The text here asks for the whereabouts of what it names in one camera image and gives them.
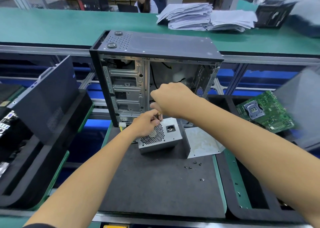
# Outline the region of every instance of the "stack of paper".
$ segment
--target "stack of paper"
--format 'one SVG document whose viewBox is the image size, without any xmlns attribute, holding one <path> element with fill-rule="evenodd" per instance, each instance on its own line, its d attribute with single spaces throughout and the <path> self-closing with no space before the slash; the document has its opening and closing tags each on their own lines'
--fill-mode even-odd
<svg viewBox="0 0 320 228">
<path fill-rule="evenodd" d="M 236 30 L 254 28 L 257 16 L 252 11 L 212 10 L 209 3 L 169 4 L 157 15 L 157 24 L 164 19 L 168 28 L 176 30 Z"/>
<path fill-rule="evenodd" d="M 170 29 L 205 31 L 210 24 L 211 11 L 209 3 L 169 4 L 157 16 L 157 24 L 166 18 Z"/>
<path fill-rule="evenodd" d="M 254 28 L 257 15 L 252 11 L 243 10 L 213 10 L 210 15 L 210 24 L 207 30 L 236 30 L 245 31 L 246 28 Z"/>
</svg>

